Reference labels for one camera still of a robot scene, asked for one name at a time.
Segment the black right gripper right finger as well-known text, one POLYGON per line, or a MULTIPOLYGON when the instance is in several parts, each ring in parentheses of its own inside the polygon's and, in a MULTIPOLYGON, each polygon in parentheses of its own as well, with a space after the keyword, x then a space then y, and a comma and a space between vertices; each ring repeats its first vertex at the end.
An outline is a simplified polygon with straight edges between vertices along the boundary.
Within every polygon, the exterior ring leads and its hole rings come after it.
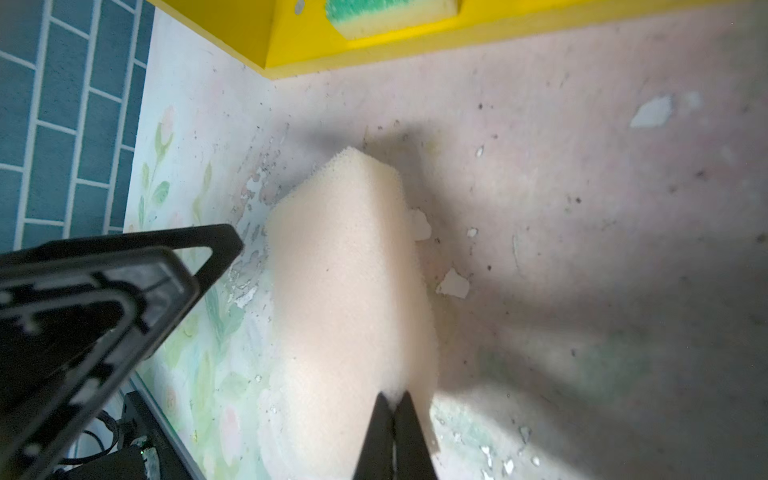
POLYGON ((394 412, 394 477, 437 480, 412 396, 405 392, 394 412))

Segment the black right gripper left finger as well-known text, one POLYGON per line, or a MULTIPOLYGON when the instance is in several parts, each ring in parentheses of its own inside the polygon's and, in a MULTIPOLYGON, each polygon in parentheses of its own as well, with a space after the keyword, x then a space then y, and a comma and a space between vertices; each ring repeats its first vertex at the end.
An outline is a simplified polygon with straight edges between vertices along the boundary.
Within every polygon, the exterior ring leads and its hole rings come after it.
POLYGON ((383 393, 376 397, 353 480, 392 480, 394 414, 383 393))

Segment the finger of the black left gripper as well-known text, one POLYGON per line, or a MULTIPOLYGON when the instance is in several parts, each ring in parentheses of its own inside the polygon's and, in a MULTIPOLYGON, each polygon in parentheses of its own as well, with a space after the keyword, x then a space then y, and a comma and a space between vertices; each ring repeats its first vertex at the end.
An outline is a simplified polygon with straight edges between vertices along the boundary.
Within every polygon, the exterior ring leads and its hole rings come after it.
POLYGON ((209 249, 210 257, 194 274, 198 286, 196 298, 201 299, 240 255, 244 244, 235 228, 229 224, 56 240, 31 249, 3 254, 1 279, 9 280, 13 273, 30 269, 34 264, 48 265, 59 260, 85 259, 112 253, 136 256, 149 248, 164 248, 170 252, 209 249))
POLYGON ((1 268, 1 476, 45 476, 200 292, 164 247, 1 268))

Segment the beige sponge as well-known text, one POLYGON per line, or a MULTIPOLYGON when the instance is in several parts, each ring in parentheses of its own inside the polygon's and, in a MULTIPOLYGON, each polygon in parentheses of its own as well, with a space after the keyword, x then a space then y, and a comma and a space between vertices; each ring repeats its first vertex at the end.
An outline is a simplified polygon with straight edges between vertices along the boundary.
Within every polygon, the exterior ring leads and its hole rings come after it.
POLYGON ((401 177, 346 148, 277 203, 266 236, 290 460, 348 479, 378 396, 409 395, 431 428, 437 335, 401 177))

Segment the green sponge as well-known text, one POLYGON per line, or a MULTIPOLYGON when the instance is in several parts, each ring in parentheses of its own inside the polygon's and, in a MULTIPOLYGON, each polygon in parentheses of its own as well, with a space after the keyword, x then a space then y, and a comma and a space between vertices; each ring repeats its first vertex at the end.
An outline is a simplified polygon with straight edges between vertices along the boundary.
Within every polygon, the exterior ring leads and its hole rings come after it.
POLYGON ((456 16, 455 0, 327 0, 327 20, 346 39, 358 40, 456 16))

